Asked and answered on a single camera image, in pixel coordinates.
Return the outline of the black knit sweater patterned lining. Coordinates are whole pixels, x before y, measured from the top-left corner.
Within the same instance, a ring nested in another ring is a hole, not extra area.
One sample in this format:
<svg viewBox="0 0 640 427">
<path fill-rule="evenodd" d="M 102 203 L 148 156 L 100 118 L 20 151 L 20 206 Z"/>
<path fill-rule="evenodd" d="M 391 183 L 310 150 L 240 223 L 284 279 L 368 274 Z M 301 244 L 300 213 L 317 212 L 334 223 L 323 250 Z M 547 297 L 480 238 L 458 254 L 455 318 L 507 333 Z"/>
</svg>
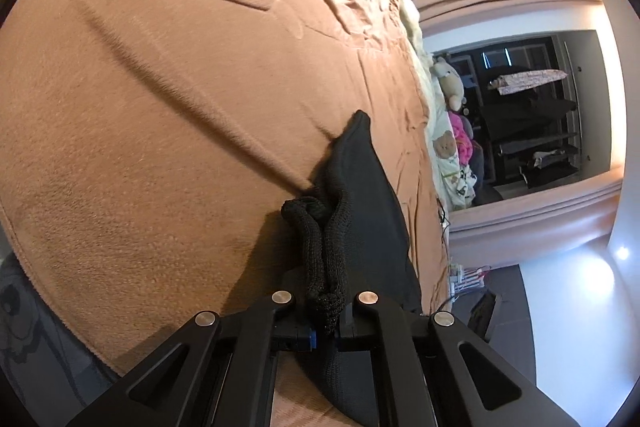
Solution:
<svg viewBox="0 0 640 427">
<path fill-rule="evenodd" d="M 421 313 L 421 289 L 409 259 L 409 235 L 397 196 L 376 155 L 371 119 L 358 110 L 333 142 L 314 187 L 288 200 L 281 215 L 304 267 L 302 308 L 318 338 L 296 359 L 322 395 L 363 426 L 378 422 L 372 365 L 364 352 L 341 352 L 343 311 L 361 291 Z"/>
</svg>

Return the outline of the pink clothing pile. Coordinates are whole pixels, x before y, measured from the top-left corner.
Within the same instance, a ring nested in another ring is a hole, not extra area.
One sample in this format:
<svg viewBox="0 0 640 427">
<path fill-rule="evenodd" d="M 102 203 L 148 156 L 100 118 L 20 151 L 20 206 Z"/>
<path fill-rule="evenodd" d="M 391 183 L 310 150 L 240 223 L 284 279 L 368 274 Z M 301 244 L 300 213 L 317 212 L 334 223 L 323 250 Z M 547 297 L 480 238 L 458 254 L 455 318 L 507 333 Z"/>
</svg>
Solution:
<svg viewBox="0 0 640 427">
<path fill-rule="evenodd" d="M 454 132 L 460 164 L 468 165 L 474 153 L 472 139 L 466 133 L 462 119 L 458 114 L 449 112 L 448 117 Z"/>
</svg>

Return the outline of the striped gift bag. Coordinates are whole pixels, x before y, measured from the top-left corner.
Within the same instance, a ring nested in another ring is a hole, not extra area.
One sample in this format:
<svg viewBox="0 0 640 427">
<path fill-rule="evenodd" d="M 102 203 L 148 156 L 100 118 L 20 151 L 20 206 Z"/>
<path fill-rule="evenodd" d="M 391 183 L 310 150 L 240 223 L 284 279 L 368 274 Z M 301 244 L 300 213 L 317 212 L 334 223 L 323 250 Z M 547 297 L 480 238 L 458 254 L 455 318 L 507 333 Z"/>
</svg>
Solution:
<svg viewBox="0 0 640 427">
<path fill-rule="evenodd" d="M 449 294 L 456 297 L 470 291 L 481 291 L 485 287 L 485 277 L 490 271 L 491 267 L 489 265 L 465 268 L 460 263 L 450 263 L 448 275 Z"/>
</svg>

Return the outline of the beige teddy bear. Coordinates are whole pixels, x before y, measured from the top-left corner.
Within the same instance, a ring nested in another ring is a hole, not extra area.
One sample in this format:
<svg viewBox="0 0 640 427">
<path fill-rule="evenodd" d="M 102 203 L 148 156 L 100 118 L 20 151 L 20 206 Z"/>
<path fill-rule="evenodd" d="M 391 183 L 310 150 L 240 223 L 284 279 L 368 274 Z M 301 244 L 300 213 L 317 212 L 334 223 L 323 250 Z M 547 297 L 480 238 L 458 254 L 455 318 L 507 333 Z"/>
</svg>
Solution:
<svg viewBox="0 0 640 427">
<path fill-rule="evenodd" d="M 438 80 L 447 107 L 453 112 L 459 112 L 465 96 L 463 81 L 458 72 L 442 57 L 435 58 L 431 72 Z"/>
</svg>

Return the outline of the orange bed blanket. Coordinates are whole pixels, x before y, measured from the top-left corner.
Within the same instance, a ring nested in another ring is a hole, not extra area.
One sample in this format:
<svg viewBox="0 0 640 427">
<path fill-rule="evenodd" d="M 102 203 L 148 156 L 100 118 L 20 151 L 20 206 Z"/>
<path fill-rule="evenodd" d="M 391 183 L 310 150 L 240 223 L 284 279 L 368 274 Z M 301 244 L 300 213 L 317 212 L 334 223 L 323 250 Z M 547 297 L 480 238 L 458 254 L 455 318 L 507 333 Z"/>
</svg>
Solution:
<svg viewBox="0 0 640 427">
<path fill-rule="evenodd" d="M 352 117 L 390 196 L 360 269 L 446 294 L 430 110 L 402 0 L 17 0 L 1 29 L 1 366 L 62 426 L 202 310 L 301 268 L 282 205 Z"/>
</svg>

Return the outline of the dark open wardrobe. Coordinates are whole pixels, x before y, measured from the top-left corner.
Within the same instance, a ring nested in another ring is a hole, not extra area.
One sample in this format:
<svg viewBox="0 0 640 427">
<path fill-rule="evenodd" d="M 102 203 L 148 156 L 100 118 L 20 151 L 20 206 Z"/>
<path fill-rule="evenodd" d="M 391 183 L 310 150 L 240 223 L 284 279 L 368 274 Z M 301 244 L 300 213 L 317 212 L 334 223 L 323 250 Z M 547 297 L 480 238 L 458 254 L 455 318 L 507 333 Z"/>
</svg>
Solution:
<svg viewBox="0 0 640 427">
<path fill-rule="evenodd" d="M 440 50 L 460 75 L 474 205 L 592 178 L 611 168 L 608 78 L 598 34 L 572 30 Z"/>
</svg>

